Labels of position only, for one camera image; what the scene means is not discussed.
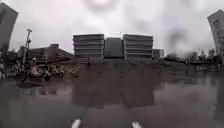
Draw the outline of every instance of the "person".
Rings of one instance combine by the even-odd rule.
[[[5,79],[5,67],[2,57],[2,49],[0,50],[0,79]]]
[[[37,60],[36,57],[34,57],[31,62],[31,75],[32,76],[39,76],[39,73],[37,71],[36,60]]]
[[[0,58],[0,79],[5,79],[3,59]]]

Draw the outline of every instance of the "overcast sky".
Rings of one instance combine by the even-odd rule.
[[[224,0],[4,1],[19,12],[11,49],[24,45],[26,29],[31,28],[31,47],[58,43],[69,52],[72,35],[87,33],[150,35],[154,48],[166,52],[208,50],[214,44],[207,16],[224,7]]]

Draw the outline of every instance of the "street lamp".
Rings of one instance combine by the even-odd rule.
[[[33,32],[33,30],[31,30],[31,29],[27,29],[27,31],[28,31],[28,35],[27,35],[26,44],[25,44],[25,49],[24,49],[23,64],[25,64],[25,62],[26,62],[26,52],[27,52],[27,50],[29,49],[29,47],[30,47],[30,43],[31,43],[31,40],[30,40],[30,33]]]

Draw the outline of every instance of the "office building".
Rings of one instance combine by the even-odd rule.
[[[123,36],[125,59],[151,59],[153,37],[144,35]]]
[[[103,59],[104,35],[74,35],[73,36],[75,58],[79,59]]]
[[[218,10],[208,17],[208,21],[215,41],[216,51],[221,55],[224,62],[224,12]]]
[[[18,13],[4,3],[0,3],[0,50],[7,52],[11,34],[16,22]]]

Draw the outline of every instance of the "wet pavement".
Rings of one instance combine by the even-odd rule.
[[[0,128],[223,128],[224,74],[94,67],[45,83],[0,83]]]

